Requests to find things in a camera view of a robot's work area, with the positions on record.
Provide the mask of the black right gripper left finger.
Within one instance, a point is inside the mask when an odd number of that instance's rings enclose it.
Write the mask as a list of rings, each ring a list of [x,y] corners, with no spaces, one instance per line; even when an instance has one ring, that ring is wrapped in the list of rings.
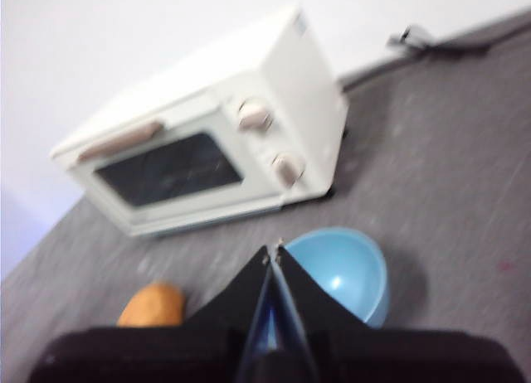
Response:
[[[93,327],[50,342],[30,382],[229,382],[268,267],[265,246],[210,302],[173,327]]]

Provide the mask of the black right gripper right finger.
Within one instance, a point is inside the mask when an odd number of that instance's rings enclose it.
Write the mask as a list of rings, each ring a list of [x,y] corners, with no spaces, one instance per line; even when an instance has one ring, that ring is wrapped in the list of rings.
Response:
[[[329,296],[284,247],[280,268],[322,382],[517,382],[498,342],[465,332],[370,328]]]

